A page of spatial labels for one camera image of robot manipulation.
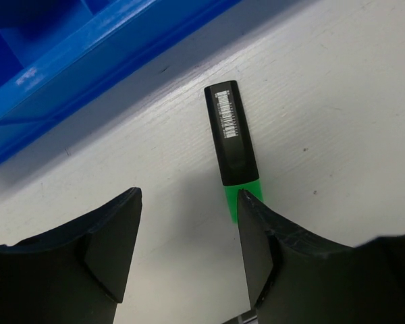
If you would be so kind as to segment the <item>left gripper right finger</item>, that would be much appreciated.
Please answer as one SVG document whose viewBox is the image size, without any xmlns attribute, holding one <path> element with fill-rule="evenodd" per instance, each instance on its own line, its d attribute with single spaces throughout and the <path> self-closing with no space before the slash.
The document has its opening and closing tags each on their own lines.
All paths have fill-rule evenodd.
<svg viewBox="0 0 405 324">
<path fill-rule="evenodd" d="M 245 190 L 238 229 L 259 323 L 405 323 L 405 234 L 345 246 Z"/>
</svg>

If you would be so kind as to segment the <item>green black highlighter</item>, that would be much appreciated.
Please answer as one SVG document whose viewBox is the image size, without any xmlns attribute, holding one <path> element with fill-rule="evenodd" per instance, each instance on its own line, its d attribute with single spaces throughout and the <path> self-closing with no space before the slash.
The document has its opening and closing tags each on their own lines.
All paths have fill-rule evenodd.
<svg viewBox="0 0 405 324">
<path fill-rule="evenodd" d="M 263 200 L 260 176 L 238 83 L 235 80 L 204 89 L 209 122 L 228 209 L 238 221 L 238 191 Z"/>
</svg>

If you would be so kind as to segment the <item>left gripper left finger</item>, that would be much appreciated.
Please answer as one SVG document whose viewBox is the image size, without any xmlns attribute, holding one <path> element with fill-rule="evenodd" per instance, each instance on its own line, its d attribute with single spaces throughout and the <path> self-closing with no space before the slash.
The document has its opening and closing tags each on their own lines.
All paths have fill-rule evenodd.
<svg viewBox="0 0 405 324">
<path fill-rule="evenodd" d="M 0 323 L 112 323 L 142 212 L 130 188 L 13 246 L 0 245 Z"/>
</svg>

